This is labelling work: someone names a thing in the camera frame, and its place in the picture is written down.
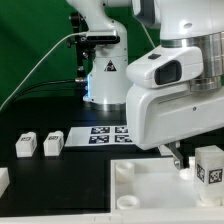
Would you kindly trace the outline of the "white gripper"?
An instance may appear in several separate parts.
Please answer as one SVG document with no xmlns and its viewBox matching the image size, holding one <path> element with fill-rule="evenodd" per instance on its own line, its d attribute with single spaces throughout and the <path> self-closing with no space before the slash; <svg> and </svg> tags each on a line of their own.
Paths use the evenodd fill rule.
<svg viewBox="0 0 224 224">
<path fill-rule="evenodd" d="M 161 89 L 134 85 L 127 94 L 129 135 L 143 150 L 168 144 L 174 166 L 187 167 L 175 141 L 224 127 L 224 88 L 189 92 L 187 83 Z"/>
</svg>

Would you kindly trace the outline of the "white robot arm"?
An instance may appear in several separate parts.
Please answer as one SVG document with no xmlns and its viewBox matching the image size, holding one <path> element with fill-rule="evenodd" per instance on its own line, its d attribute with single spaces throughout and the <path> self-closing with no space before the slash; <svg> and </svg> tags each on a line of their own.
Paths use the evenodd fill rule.
<svg viewBox="0 0 224 224">
<path fill-rule="evenodd" d="M 67 0 L 96 49 L 85 101 L 124 108 L 128 133 L 143 150 L 224 127 L 224 0 Z M 105 8 L 129 6 L 160 31 L 160 44 L 127 61 L 127 33 Z"/>
</svg>

